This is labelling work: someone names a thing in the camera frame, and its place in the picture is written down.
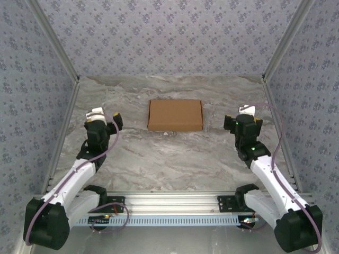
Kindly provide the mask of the black controller board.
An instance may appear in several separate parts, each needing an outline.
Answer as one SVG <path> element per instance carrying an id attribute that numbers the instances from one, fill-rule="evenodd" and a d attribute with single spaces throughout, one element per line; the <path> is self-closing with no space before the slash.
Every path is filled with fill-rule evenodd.
<path id="1" fill-rule="evenodd" d="M 91 229 L 102 231 L 107 228 L 109 220 L 109 215 L 90 216 L 87 223 L 90 225 Z"/>
<path id="2" fill-rule="evenodd" d="M 240 225 L 238 228 L 243 230 L 252 230 L 255 227 L 256 222 L 259 221 L 256 217 L 248 217 L 248 216 L 239 216 L 239 223 Z"/>

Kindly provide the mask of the brown cardboard box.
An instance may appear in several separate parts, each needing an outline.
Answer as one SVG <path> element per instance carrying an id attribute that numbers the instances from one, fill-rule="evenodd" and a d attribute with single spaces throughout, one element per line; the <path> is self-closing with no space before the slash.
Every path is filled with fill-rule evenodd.
<path id="1" fill-rule="evenodd" d="M 203 104 L 197 99 L 151 99 L 149 101 L 149 131 L 202 131 Z"/>

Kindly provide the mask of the aluminium frame post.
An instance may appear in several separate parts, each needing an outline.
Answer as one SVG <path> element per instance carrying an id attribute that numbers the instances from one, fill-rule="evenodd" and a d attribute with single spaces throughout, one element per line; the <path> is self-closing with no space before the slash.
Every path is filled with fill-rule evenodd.
<path id="1" fill-rule="evenodd" d="M 70 58 L 68 57 L 63 45 L 61 44 L 61 41 L 58 39 L 56 32 L 52 28 L 52 25 L 50 24 L 48 17 L 46 16 L 42 7 L 40 6 L 38 0 L 25 0 L 25 2 L 30 8 L 37 23 L 40 25 L 41 29 L 43 30 L 45 36 L 47 37 L 53 50 L 55 51 L 56 55 L 61 61 L 66 72 L 68 73 L 68 75 L 73 81 L 78 82 L 79 76 Z"/>
<path id="2" fill-rule="evenodd" d="M 263 80 L 266 83 L 270 80 L 278 68 L 284 54 L 291 45 L 293 38 L 299 31 L 314 2 L 315 0 L 300 0 L 300 3 L 287 26 L 287 29 L 285 30 L 277 48 L 272 55 L 272 58 L 265 69 L 265 72 L 262 75 Z"/>

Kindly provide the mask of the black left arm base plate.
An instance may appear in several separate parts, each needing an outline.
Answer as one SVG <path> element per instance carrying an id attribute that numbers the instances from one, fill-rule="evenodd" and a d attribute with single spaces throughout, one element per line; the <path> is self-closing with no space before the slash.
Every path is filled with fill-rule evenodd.
<path id="1" fill-rule="evenodd" d="M 106 203 L 122 203 L 125 204 L 125 197 L 124 196 L 108 196 Z M 117 204 L 112 204 L 109 206 L 106 206 L 105 208 L 103 208 L 103 211 L 105 213 L 113 213 L 113 214 L 117 214 L 117 213 L 123 213 L 124 212 L 124 208 L 120 205 Z"/>

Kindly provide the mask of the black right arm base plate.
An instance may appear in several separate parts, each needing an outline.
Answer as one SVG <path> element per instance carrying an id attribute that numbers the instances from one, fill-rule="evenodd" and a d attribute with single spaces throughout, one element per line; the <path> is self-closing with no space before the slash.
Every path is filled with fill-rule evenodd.
<path id="1" fill-rule="evenodd" d="M 217 197 L 217 201 L 220 213 L 251 211 L 251 209 L 236 196 L 221 195 Z"/>

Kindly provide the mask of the aluminium table side rail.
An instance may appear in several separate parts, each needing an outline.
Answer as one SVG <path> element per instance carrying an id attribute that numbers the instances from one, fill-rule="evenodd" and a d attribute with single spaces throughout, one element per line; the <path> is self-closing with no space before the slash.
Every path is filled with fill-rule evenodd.
<path id="1" fill-rule="evenodd" d="M 77 95 L 78 95 L 78 91 L 79 91 L 79 79 L 75 81 L 74 83 L 74 87 L 70 96 L 70 100 L 68 103 L 68 106 L 66 108 L 66 113 L 63 119 L 63 122 L 61 124 L 61 128 L 60 128 L 60 132 L 58 134 L 58 138 L 56 140 L 56 145 L 55 148 L 53 150 L 52 156 L 51 156 L 51 160 L 48 166 L 48 169 L 46 171 L 46 175 L 43 181 L 43 185 L 42 185 L 42 189 L 41 189 L 41 194 L 45 194 L 48 190 L 49 190 L 49 184 L 50 181 L 53 180 L 54 175 L 55 175 L 55 171 L 57 169 L 58 166 L 58 161 L 61 155 L 61 151 L 63 148 L 63 144 L 64 144 L 64 140 L 66 137 L 66 131 L 68 128 L 68 125 L 70 123 L 70 119 L 72 117 L 72 113 L 74 110 L 74 106 L 76 103 L 76 99 L 77 99 Z"/>
<path id="2" fill-rule="evenodd" d="M 265 95 L 267 98 L 267 102 L 274 107 L 274 109 L 270 109 L 270 111 L 272 114 L 272 118 L 273 118 L 273 122 L 276 128 L 277 134 L 282 135 L 280 150 L 282 151 L 284 155 L 284 159 L 287 164 L 287 169 L 290 173 L 289 180 L 292 182 L 292 187 L 294 189 L 296 189 L 300 193 L 303 193 L 304 190 L 302 187 L 302 183 L 300 181 L 298 170 L 295 165 L 294 159 L 292 157 L 291 149 L 286 138 L 286 134 L 285 134 L 286 126 L 284 124 L 283 114 L 281 110 L 278 109 L 278 106 L 275 103 L 275 99 L 274 99 L 269 83 L 266 81 L 265 78 L 262 78 L 262 80 L 263 80 L 263 87 L 264 87 Z"/>

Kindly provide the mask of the aluminium mounting rail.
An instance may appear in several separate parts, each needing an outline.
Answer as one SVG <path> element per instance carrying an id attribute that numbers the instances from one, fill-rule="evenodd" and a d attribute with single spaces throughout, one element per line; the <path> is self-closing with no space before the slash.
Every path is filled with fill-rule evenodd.
<path id="1" fill-rule="evenodd" d="M 42 197 L 43 201 L 51 204 L 61 204 L 67 214 L 70 214 L 72 206 L 77 208 L 79 216 L 92 213 L 94 216 L 105 213 L 103 208 L 117 204 L 124 208 L 130 215 L 211 215 L 218 214 L 219 207 L 217 197 L 221 195 L 234 196 L 233 192 L 217 191 L 174 191 L 174 192 L 107 192 L 108 196 L 124 196 L 125 204 L 106 203 L 107 198 L 100 198 L 94 191 L 79 192 L 72 198 L 68 194 L 47 193 Z M 247 212 L 227 212 L 229 214 L 247 214 Z"/>

